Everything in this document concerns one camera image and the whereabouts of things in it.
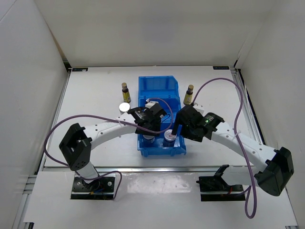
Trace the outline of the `short spice jar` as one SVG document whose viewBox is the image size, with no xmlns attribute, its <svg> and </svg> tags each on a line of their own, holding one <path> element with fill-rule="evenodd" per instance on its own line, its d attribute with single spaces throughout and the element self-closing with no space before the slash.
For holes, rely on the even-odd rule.
<svg viewBox="0 0 305 229">
<path fill-rule="evenodd" d="M 155 140 L 155 137 L 152 135 L 143 135 L 143 141 L 145 144 L 152 144 Z"/>
<path fill-rule="evenodd" d="M 174 147 L 177 136 L 172 134 L 172 129 L 164 132 L 163 147 Z"/>
</svg>

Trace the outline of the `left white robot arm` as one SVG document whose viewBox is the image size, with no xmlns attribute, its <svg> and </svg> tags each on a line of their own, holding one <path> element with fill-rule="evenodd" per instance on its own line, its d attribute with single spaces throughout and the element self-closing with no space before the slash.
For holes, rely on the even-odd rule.
<svg viewBox="0 0 305 229">
<path fill-rule="evenodd" d="M 91 151 L 109 140 L 126 134 L 157 136 L 156 132 L 161 130 L 161 120 L 166 115 L 161 105 L 153 101 L 145 107 L 136 107 L 122 113 L 112 122 L 106 120 L 85 127 L 75 123 L 66 132 L 59 149 L 70 170 L 81 176 L 83 185 L 89 191 L 95 191 L 100 185 L 100 179 L 90 162 Z"/>
</svg>

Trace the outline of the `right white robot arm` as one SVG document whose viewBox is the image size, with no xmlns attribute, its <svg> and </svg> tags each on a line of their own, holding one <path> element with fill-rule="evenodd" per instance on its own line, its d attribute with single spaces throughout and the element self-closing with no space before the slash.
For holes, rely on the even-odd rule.
<svg viewBox="0 0 305 229">
<path fill-rule="evenodd" d="M 176 114 L 172 134 L 177 133 L 196 142 L 206 137 L 253 164 L 251 170 L 222 165 L 213 176 L 200 177 L 198 183 L 204 192 L 229 191 L 234 185 L 254 184 L 272 196 L 279 196 L 294 173 L 288 149 L 274 149 L 238 134 L 222 117 L 214 113 L 202 115 L 192 105 L 186 105 Z"/>
</svg>

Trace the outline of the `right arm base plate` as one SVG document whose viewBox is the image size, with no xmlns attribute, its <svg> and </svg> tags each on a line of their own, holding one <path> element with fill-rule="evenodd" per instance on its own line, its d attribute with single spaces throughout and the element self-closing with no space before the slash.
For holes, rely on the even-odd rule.
<svg viewBox="0 0 305 229">
<path fill-rule="evenodd" d="M 202 202 L 245 201 L 242 185 L 230 186 L 214 177 L 198 177 L 196 183 L 200 188 Z"/>
</svg>

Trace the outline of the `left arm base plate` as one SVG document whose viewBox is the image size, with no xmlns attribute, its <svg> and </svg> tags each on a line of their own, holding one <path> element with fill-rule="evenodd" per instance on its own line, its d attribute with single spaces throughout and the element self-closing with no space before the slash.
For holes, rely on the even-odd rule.
<svg viewBox="0 0 305 229">
<path fill-rule="evenodd" d="M 75 177 L 70 199 L 74 200 L 113 200 L 115 176 L 107 175 L 87 184 L 80 177 Z"/>
</svg>

